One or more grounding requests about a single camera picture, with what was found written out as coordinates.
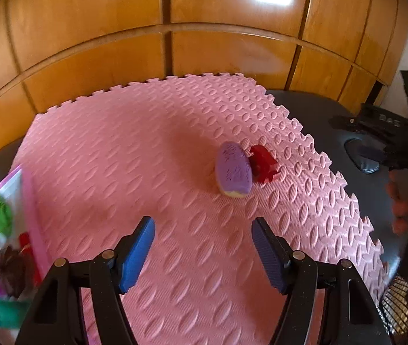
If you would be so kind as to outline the person's right hand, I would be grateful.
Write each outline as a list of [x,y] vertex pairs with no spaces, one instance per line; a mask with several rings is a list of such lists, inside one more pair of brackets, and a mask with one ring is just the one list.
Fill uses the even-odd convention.
[[408,231],[408,202],[403,200],[396,182],[396,171],[389,171],[389,182],[387,184],[387,194],[393,200],[392,212],[395,220],[392,223],[392,230],[401,236]]

